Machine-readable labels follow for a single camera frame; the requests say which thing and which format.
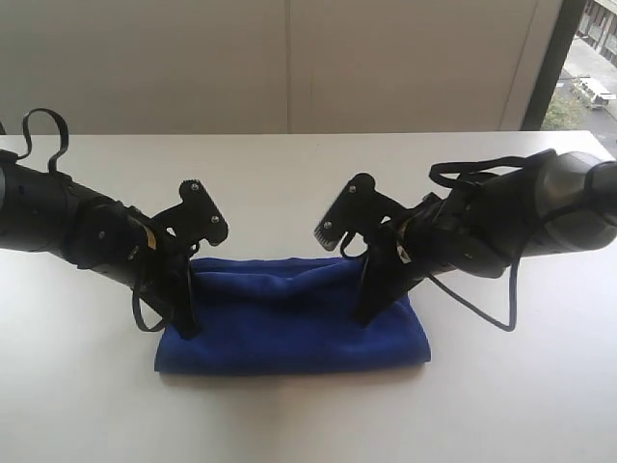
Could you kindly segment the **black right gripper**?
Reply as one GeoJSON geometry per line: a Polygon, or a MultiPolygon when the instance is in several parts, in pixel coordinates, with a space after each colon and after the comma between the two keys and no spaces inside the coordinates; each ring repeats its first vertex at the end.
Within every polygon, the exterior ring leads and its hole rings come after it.
{"type": "Polygon", "coordinates": [[[402,296],[434,275],[432,217],[406,211],[384,222],[367,245],[355,318],[369,325],[402,296]]]}

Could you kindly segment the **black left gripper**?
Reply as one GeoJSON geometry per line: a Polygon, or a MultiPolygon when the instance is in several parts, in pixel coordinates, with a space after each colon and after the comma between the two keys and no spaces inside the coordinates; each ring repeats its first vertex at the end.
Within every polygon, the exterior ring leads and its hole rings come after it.
{"type": "Polygon", "coordinates": [[[141,312],[144,301],[157,313],[172,313],[172,325],[184,340],[194,338],[199,326],[189,269],[192,246],[134,216],[121,217],[121,231],[126,241],[124,262],[131,265],[134,313],[141,312]]]}

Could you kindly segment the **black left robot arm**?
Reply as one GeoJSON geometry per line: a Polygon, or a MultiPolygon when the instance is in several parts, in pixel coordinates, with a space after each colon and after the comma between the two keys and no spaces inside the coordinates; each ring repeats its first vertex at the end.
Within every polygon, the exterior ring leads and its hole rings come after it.
{"type": "Polygon", "coordinates": [[[134,206],[74,182],[43,173],[1,152],[1,246],[49,253],[131,291],[138,328],[148,304],[160,316],[157,332],[172,326],[189,340],[199,327],[192,307],[190,246],[134,206]]]}

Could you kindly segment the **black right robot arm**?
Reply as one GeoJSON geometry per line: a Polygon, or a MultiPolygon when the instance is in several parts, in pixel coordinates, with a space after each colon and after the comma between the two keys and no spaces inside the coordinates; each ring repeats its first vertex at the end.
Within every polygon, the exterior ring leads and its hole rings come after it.
{"type": "Polygon", "coordinates": [[[504,332],[517,324],[517,284],[526,257],[599,250],[616,238],[616,163],[585,152],[545,150],[528,157],[447,162],[429,177],[448,189],[379,226],[367,249],[354,310],[363,326],[423,280],[458,270],[508,281],[501,322],[448,295],[504,332]]]}

